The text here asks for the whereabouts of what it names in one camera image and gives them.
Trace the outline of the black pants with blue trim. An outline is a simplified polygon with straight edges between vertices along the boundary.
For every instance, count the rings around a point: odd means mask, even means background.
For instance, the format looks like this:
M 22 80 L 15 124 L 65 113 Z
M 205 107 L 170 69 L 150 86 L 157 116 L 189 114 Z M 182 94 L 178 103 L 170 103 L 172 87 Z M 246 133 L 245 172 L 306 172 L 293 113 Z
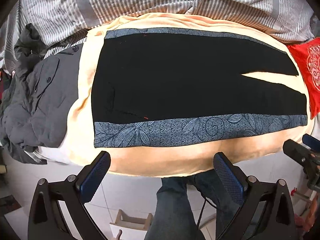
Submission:
M 305 126 L 305 93 L 259 72 L 299 77 L 286 52 L 244 35 L 109 31 L 91 93 L 94 146 L 186 146 Z

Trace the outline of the peach bed sheet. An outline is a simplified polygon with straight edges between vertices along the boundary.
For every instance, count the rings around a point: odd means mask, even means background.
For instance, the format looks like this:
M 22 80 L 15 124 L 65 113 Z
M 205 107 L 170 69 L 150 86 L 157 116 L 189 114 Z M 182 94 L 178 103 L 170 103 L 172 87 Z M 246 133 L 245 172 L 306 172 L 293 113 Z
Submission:
M 73 103 L 67 118 L 67 133 L 58 148 L 40 147 L 38 154 L 52 161 L 84 166 L 100 153 L 94 147 L 94 128 L 91 107 L 91 89 L 98 57 L 106 34 L 113 30 L 148 29 L 157 27 L 201 30 L 211 33 L 239 34 L 279 49 L 285 55 L 290 52 L 285 44 L 270 35 L 231 21 L 212 20 L 198 15 L 171 13 L 147 13 L 139 17 L 121 16 L 109 24 L 91 29 L 80 56 L 78 99 Z M 308 119 L 306 126 L 285 129 L 244 138 L 203 142 L 179 147 L 126 147 L 109 148 L 110 172 L 125 176 L 171 177 L 188 176 L 213 168 L 212 157 L 223 152 L 233 163 L 259 158 L 279 152 L 285 140 L 302 142 L 302 136 L 313 130 L 315 121 Z

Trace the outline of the blue jeans legs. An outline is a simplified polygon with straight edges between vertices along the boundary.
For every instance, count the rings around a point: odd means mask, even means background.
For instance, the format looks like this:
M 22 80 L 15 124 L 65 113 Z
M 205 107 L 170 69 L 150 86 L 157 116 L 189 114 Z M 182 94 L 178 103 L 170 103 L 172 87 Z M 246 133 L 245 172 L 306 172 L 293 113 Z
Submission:
M 188 177 L 162 178 L 162 186 L 157 192 L 156 212 L 145 239 L 204 239 L 190 207 L 188 184 L 195 186 L 217 207 L 217 235 L 229 224 L 239 205 L 232 201 L 215 170 Z

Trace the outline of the red embroidered pillow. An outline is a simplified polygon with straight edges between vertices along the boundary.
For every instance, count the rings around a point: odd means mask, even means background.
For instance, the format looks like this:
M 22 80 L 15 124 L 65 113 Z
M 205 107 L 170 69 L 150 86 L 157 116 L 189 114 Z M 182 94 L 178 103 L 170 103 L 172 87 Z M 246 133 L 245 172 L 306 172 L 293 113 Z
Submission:
M 320 104 L 320 40 L 314 38 L 304 44 L 294 44 L 287 46 L 291 55 L 295 59 L 302 74 L 304 83 L 308 89 L 310 101 L 310 113 L 313 119 L 319 113 Z

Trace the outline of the dark grey jacket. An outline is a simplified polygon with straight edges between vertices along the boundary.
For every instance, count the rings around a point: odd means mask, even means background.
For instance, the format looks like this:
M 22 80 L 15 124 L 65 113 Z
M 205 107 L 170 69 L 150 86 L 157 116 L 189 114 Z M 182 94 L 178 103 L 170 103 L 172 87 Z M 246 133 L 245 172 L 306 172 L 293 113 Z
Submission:
M 16 161 L 45 165 L 34 156 L 38 147 L 59 147 L 67 132 L 67 116 L 78 99 L 82 45 L 44 58 L 47 51 L 29 23 L 14 51 L 18 62 L 1 101 L 1 148 Z

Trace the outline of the grey striped duvet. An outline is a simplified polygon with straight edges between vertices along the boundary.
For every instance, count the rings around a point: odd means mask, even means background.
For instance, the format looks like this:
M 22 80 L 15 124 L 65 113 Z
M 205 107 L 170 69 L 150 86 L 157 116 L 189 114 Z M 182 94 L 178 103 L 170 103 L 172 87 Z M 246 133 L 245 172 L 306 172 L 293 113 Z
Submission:
M 1 68 L 14 71 L 14 45 L 28 23 L 39 32 L 47 55 L 54 55 L 83 42 L 88 29 L 149 12 L 234 21 L 283 43 L 319 35 L 319 17 L 306 0 L 18 0 L 1 25 Z

